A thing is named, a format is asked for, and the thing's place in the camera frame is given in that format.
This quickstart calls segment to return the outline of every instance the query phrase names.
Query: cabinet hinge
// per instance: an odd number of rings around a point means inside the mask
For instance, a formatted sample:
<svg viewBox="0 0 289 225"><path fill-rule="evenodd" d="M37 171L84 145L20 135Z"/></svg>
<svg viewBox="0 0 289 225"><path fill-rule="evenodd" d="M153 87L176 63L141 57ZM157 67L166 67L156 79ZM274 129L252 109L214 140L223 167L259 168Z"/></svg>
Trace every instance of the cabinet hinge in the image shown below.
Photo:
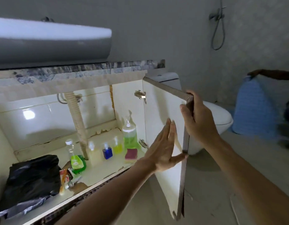
<svg viewBox="0 0 289 225"><path fill-rule="evenodd" d="M145 92L141 92L141 90L138 90L134 93L134 95L139 98L139 99L143 99L144 103L146 104L146 94Z"/></svg>
<svg viewBox="0 0 289 225"><path fill-rule="evenodd" d="M144 142L143 139L139 139L138 143L139 143L143 148L149 148L149 146Z"/></svg>

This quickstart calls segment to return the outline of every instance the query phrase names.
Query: label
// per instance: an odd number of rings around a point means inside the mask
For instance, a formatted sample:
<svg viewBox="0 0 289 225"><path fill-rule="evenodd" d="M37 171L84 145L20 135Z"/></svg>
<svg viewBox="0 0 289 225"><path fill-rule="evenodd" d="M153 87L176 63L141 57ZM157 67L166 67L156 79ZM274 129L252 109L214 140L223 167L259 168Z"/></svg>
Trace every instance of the label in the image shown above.
<svg viewBox="0 0 289 225"><path fill-rule="evenodd" d="M72 169L78 170L84 167L83 161L79 158L78 155L73 155L71 157L71 166Z"/></svg>

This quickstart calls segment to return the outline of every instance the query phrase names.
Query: cabinet door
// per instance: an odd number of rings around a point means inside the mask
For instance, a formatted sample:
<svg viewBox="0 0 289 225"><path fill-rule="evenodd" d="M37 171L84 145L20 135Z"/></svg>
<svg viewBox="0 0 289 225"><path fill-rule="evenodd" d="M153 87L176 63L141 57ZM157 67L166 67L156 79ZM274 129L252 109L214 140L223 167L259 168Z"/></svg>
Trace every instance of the cabinet door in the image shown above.
<svg viewBox="0 0 289 225"><path fill-rule="evenodd" d="M189 135L184 126L184 119L180 112L180 104L186 104L193 111L193 96L158 83L152 79L143 79L143 90L146 93L144 105L146 143L148 146L154 142L156 136L170 118L176 123L177 136L173 156L188 151ZM186 161L178 163L175 167L157 172L156 177L169 205L172 217L181 218L184 206L184 178Z"/></svg>

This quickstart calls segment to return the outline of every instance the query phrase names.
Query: gray wall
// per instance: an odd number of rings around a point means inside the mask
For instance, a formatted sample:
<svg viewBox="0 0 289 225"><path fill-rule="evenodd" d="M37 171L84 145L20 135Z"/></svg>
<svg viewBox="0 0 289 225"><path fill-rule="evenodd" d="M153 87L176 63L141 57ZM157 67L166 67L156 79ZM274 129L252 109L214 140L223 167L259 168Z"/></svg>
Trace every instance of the gray wall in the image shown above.
<svg viewBox="0 0 289 225"><path fill-rule="evenodd" d="M218 5L219 0L0 0L0 17L48 16L55 22L111 28L109 61L165 59L184 89L215 101L220 75L214 72L217 58L211 60L215 23L208 15Z"/></svg>
<svg viewBox="0 0 289 225"><path fill-rule="evenodd" d="M235 104L242 79L250 71L289 71L289 0L239 0L217 53L221 83L218 101Z"/></svg>

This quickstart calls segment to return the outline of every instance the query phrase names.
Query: pink sponge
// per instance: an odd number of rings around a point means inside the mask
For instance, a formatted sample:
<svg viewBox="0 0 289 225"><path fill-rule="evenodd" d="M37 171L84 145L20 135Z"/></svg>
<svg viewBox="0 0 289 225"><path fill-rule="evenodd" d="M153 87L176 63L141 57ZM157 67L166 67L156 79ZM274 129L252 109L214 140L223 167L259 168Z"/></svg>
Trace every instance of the pink sponge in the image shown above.
<svg viewBox="0 0 289 225"><path fill-rule="evenodd" d="M136 148L133 148L133 149L130 149L128 148L127 149L127 153L125 155L125 162L127 163L134 163L136 162L137 160L137 149Z"/></svg>

